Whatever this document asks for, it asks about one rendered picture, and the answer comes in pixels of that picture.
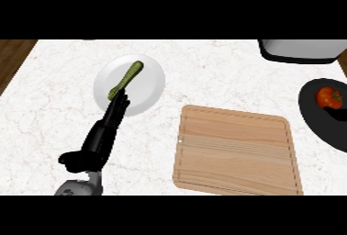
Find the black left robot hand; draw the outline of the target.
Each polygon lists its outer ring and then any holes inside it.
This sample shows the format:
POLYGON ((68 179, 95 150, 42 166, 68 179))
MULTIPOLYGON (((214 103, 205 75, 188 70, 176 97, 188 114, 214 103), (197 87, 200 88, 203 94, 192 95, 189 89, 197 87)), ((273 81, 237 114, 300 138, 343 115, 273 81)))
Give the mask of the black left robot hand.
POLYGON ((68 172, 98 172, 102 170, 129 105, 127 94, 121 90, 112 98, 104 118, 96 121, 92 127, 81 149, 65 152, 58 158, 58 162, 65 165, 68 172))

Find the black pan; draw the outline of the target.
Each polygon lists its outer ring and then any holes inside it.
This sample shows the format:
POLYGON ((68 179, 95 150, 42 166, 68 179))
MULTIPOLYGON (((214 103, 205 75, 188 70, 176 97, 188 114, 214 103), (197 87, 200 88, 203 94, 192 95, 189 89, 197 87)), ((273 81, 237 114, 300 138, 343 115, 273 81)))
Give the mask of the black pan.
POLYGON ((299 106, 306 124, 318 137, 340 151, 347 152, 347 84, 334 79, 313 79, 299 94, 299 106), (325 111, 315 95, 325 87, 335 88, 341 95, 341 108, 325 111))

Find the wooden cutting board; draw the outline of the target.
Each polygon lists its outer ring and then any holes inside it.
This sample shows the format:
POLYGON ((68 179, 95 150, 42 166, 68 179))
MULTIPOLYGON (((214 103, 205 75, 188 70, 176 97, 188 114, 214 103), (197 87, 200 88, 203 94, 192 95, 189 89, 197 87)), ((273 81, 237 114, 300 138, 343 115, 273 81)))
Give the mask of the wooden cutting board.
POLYGON ((220 195, 301 195, 287 119, 183 106, 173 183, 220 195))

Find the green cucumber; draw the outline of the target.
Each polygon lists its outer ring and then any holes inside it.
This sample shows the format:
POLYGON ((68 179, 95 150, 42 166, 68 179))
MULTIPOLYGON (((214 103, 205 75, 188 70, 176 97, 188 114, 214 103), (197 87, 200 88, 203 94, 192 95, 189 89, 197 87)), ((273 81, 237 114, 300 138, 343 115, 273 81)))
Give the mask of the green cucumber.
POLYGON ((112 100, 117 93, 127 87, 132 80, 135 79, 135 77, 141 73, 142 69, 143 69, 142 61, 135 61, 126 71, 123 80, 118 82, 115 87, 108 92, 108 100, 112 100))

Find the white appliance with black base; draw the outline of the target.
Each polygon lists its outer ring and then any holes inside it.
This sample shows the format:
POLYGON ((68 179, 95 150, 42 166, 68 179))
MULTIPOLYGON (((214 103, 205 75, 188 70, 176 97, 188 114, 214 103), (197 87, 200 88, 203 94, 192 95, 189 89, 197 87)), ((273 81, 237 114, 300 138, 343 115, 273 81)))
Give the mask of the white appliance with black base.
POLYGON ((347 39, 260 39, 263 58, 299 64, 332 63, 347 49, 347 39))

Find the red tomato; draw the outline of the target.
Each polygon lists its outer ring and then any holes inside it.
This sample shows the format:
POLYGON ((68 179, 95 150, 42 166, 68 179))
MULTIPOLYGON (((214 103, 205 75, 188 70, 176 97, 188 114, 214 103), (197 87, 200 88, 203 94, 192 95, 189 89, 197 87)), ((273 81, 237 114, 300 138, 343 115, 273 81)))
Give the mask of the red tomato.
POLYGON ((319 107, 341 108, 341 94, 334 87, 324 87, 315 94, 316 103, 319 107))

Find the white oval plate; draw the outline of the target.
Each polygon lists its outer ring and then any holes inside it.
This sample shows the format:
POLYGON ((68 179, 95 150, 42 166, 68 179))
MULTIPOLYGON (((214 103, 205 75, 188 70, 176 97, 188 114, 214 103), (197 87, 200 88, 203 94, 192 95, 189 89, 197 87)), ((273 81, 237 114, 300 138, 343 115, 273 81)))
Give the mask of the white oval plate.
POLYGON ((166 87, 166 74, 154 58, 141 54, 129 54, 114 59, 98 73, 93 83, 93 97, 102 110, 108 109, 108 92, 124 78, 130 65, 141 61, 143 68, 126 87, 130 105, 124 112, 127 117, 139 115, 157 103, 166 87))

